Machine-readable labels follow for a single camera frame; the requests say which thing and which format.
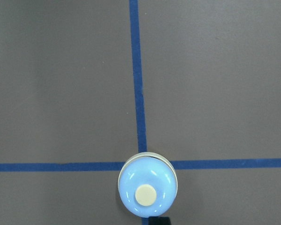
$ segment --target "gray floor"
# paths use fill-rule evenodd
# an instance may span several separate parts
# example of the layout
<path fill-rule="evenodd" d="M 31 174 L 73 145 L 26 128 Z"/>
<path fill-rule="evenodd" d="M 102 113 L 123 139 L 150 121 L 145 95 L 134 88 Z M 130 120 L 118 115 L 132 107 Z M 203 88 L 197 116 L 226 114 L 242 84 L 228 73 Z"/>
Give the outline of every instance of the gray floor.
<path fill-rule="evenodd" d="M 148 150 L 281 158 L 281 0 L 139 2 Z M 137 153 L 127 0 L 0 1 L 0 163 Z M 173 225 L 281 225 L 281 169 L 177 171 Z M 118 172 L 0 172 L 0 225 L 141 224 Z"/>

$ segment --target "blue line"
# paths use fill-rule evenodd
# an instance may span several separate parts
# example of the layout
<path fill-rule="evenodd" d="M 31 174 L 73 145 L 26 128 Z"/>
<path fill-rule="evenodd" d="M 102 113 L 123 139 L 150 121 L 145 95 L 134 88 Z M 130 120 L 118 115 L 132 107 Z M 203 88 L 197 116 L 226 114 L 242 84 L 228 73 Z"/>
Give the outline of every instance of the blue line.
<path fill-rule="evenodd" d="M 281 158 L 171 161 L 176 170 L 281 167 Z"/>
<path fill-rule="evenodd" d="M 148 218 L 141 218 L 141 225 L 148 225 L 149 219 Z"/>
<path fill-rule="evenodd" d="M 281 168 L 281 158 L 171 161 L 176 170 Z M 124 162 L 0 163 L 0 172 L 120 171 Z"/>
<path fill-rule="evenodd" d="M 139 152 L 147 151 L 144 96 L 141 74 L 141 41 L 137 0 L 129 0 L 133 81 Z"/>
<path fill-rule="evenodd" d="M 103 163 L 0 163 L 0 172 L 119 171 L 124 162 Z"/>

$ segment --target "white rim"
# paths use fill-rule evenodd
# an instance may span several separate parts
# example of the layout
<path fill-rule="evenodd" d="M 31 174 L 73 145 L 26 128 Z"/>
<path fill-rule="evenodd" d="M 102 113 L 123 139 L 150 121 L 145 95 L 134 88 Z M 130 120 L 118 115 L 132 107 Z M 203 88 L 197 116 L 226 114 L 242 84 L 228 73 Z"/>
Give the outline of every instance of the white rim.
<path fill-rule="evenodd" d="M 157 159 L 163 161 L 163 162 L 172 170 L 172 172 L 173 172 L 173 174 L 174 174 L 174 176 L 175 176 L 175 181 L 176 181 L 176 194 L 175 194 L 175 195 L 177 195 L 177 191 L 178 191 L 178 180 L 177 180 L 176 171 L 175 171 L 173 165 L 172 165 L 172 164 L 169 162 L 169 160 L 167 160 L 165 157 L 163 157 L 163 156 L 161 156 L 161 155 L 159 155 L 159 154 L 157 154 L 157 153 L 154 153 L 154 152 L 148 152 L 148 151 L 146 151 L 146 152 L 141 152 L 141 153 L 138 153 L 138 154 L 136 154 L 136 155 L 130 157 L 130 158 L 125 162 L 125 164 L 123 165 L 123 167 L 122 167 L 122 169 L 121 169 L 121 171 L 120 171 L 120 174 L 119 174 L 119 176 L 118 176 L 118 184 L 119 184 L 119 181 L 120 181 L 120 177 L 121 177 L 121 175 L 122 175 L 122 172 L 126 169 L 126 167 L 127 167 L 130 163 L 132 163 L 134 160 L 136 160 L 136 159 L 138 159 L 138 158 L 142 158 L 142 157 L 157 158 Z"/>

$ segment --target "blue lid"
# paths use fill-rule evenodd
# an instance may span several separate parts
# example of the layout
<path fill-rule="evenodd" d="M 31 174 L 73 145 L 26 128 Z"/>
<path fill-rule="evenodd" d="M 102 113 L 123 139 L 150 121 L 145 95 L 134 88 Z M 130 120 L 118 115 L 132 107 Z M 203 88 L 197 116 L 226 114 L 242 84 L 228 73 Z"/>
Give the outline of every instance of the blue lid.
<path fill-rule="evenodd" d="M 156 191 L 152 205 L 144 206 L 135 198 L 135 191 L 142 185 L 150 185 Z M 176 176 L 163 161 L 153 157 L 141 157 L 130 162 L 122 171 L 118 189 L 126 208 L 139 217 L 157 217 L 167 211 L 177 193 Z"/>

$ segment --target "blue dome button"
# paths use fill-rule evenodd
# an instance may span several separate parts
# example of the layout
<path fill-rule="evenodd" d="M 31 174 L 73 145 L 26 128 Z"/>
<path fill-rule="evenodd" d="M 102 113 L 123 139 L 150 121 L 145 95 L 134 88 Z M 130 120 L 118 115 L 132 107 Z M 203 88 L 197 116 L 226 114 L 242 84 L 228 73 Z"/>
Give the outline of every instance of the blue dome button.
<path fill-rule="evenodd" d="M 167 211 L 177 194 L 177 176 L 163 156 L 143 152 L 124 164 L 118 177 L 123 204 L 139 217 L 157 217 Z"/>

